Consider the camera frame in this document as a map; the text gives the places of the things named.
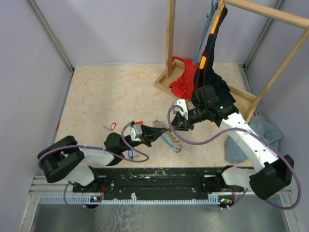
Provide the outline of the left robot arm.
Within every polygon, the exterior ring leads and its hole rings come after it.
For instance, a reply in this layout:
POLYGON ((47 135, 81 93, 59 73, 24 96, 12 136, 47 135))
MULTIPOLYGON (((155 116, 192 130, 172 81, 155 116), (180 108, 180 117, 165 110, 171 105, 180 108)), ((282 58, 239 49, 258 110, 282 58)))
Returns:
POLYGON ((104 147, 82 145, 73 136, 66 136, 38 154, 38 167, 49 183, 67 180, 94 192, 100 187, 100 179, 95 177, 93 164, 115 166, 126 159, 125 151, 135 150, 139 145, 151 147, 168 131, 166 127, 148 127, 135 122, 125 127, 130 129, 129 135, 112 132, 104 147))

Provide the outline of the large keyring with blue grip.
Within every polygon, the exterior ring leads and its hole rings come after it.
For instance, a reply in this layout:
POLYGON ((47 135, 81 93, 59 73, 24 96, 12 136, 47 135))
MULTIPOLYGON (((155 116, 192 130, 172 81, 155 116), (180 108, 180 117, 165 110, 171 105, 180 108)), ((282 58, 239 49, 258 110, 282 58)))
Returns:
MULTIPOLYGON (((155 128, 163 128, 163 127, 169 128, 168 124, 159 119, 155 119, 153 121, 153 126, 155 128)), ((161 138, 169 147, 173 149, 175 153, 181 152, 183 145, 181 144, 180 139, 177 136, 175 136, 171 131, 167 131, 164 134, 162 134, 161 138)))

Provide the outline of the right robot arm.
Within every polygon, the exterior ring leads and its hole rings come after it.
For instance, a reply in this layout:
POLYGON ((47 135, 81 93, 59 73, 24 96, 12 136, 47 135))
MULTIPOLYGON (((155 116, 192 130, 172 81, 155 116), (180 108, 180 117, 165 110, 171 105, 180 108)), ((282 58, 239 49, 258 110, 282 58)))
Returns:
POLYGON ((295 177, 294 161, 289 156, 280 155, 247 124, 234 99, 228 92, 216 93, 211 85, 196 90, 194 108, 189 110, 184 99, 174 101, 170 113, 169 127, 173 132, 193 130, 196 123, 208 120, 214 122, 220 133, 203 142, 210 143, 227 133, 237 147, 252 162, 253 169, 234 166, 224 167, 216 178, 216 187, 227 191, 232 186, 250 189, 262 200, 289 186, 295 177))

